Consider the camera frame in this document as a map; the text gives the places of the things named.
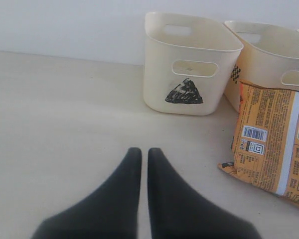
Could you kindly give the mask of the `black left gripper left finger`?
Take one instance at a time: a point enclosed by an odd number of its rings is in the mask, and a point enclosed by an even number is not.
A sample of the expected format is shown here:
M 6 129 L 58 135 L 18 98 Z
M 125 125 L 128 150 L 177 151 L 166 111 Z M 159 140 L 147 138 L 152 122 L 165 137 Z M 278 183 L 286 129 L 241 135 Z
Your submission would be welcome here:
M 32 238 L 137 238 L 141 175 L 142 152 L 131 147 L 98 189 L 79 203 L 44 220 Z

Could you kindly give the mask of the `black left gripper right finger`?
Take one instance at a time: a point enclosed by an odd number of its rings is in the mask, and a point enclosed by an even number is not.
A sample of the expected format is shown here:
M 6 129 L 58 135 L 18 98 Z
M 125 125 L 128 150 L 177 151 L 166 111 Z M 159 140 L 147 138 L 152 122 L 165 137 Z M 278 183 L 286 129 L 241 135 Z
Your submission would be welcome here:
M 172 167 L 160 148 L 148 152 L 148 205 L 153 239 L 259 239 L 248 221 L 213 204 Z

